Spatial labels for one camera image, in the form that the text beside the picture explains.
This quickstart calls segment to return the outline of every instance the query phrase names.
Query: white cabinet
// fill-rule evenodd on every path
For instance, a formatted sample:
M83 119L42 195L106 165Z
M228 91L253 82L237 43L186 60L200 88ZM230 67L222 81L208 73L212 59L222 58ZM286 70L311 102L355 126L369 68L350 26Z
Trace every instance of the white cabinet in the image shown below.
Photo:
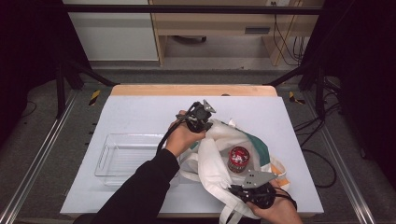
M147 0L64 0L65 4L147 5ZM148 13L69 13L90 61L158 61Z

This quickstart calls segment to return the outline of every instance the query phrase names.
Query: white table surface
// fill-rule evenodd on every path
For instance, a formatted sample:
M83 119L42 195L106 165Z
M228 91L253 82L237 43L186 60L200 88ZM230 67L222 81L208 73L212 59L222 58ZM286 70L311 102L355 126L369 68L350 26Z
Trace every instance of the white table surface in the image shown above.
M95 213L115 192L116 188L105 186L94 175L108 134L165 134L180 109L187 110L204 99L217 110L213 119L233 119L239 129L259 137L270 154L282 161L299 214L323 213L286 107L281 97L274 96L110 96L61 213L73 217ZM181 181L169 189L160 216L216 216L223 206L200 183Z

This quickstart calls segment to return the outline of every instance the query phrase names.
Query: white tote bag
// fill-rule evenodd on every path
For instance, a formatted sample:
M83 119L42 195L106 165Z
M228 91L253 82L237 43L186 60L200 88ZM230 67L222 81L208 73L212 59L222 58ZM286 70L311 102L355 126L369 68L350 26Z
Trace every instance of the white tote bag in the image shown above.
M276 166L281 172L278 173L278 178L286 178L285 168L275 158L270 157L267 145L259 138L217 119L210 122L213 126L206 133L205 139L180 162L180 173L188 179L202 182L209 193L225 204L219 218L220 224L238 223L242 216L259 219L241 199L228 191L228 188L231 185L242 185L248 170L272 172L271 166ZM238 174L230 171L227 166L228 153L234 147L243 147L250 155L245 170ZM282 186L282 189L288 186L289 183Z

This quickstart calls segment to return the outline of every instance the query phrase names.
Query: transparent tray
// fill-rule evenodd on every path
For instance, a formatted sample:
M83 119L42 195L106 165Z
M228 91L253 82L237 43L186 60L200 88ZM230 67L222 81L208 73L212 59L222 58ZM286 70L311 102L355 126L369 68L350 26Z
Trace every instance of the transparent tray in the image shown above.
M154 158L163 134L111 133L102 149L95 175L106 186L121 186L145 161ZM178 184L178 174L171 186Z

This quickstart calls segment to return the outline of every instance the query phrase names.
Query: gray floor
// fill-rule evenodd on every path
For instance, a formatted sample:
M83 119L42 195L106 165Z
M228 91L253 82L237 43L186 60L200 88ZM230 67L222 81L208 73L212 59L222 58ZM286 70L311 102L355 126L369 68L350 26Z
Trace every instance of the gray floor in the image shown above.
M165 64L162 67L138 63L137 69L130 70L129 66L136 64L103 66L102 63L98 63L96 68L102 69L97 71L121 83L262 84L286 74L292 68L284 64L279 67L271 66L260 38L213 36L209 37L206 43L170 39L168 45ZM72 221L72 218L60 215L59 211L110 93L110 88L97 84L88 77L83 78L87 83L82 91L78 91L76 103L41 167L41 172L15 223ZM313 118L308 104L300 105L289 100L290 91L294 92L297 99L309 100L306 98L312 95L311 92L299 92L295 86L297 81L298 78L294 78L277 88L278 94L284 98L293 125ZM101 90L101 94L95 105L88 105L95 90ZM21 119L0 150L1 211L11 200L55 121L56 87L53 81L32 90L28 98L36 104L36 109ZM335 104L337 99L330 95L327 101L326 106L329 107ZM34 104L29 104L24 113L28 114L33 109ZM306 135L300 133L312 132L312 128L297 133L301 142ZM338 111L331 113L326 118L326 128L359 186L376 223L396 223L396 193L375 161L361 158L360 147L344 116ZM314 150L328 160L331 159L326 141L320 133L316 133L304 148ZM332 180L332 170L325 162L311 153L305 152L304 156L316 184L324 185ZM328 189L318 188L318 193L325 212L305 219L305 223L361 223L340 178Z

